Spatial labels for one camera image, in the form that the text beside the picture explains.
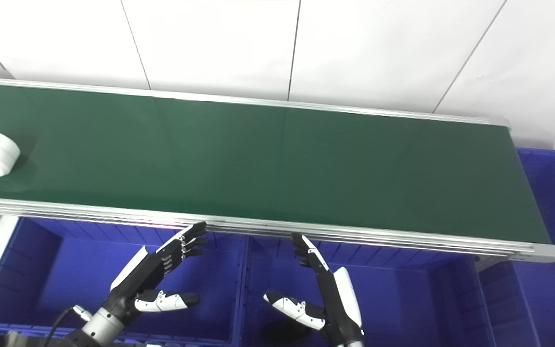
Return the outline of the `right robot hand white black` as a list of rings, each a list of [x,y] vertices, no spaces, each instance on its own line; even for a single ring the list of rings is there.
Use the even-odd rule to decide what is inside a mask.
[[[264,301],[294,321],[296,327],[321,332],[330,347],[363,347],[363,321],[348,270],[340,267],[332,271],[306,235],[293,232],[291,244],[300,266],[314,271],[324,306],[299,301],[273,289],[264,293]]]

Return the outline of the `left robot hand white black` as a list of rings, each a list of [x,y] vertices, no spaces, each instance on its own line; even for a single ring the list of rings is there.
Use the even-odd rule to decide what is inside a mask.
[[[207,222],[185,227],[150,253],[144,246],[126,264],[111,283],[110,294],[99,312],[128,325],[141,313],[183,310],[200,303],[196,293],[178,293],[157,289],[164,277],[187,258],[202,255],[208,241]]]

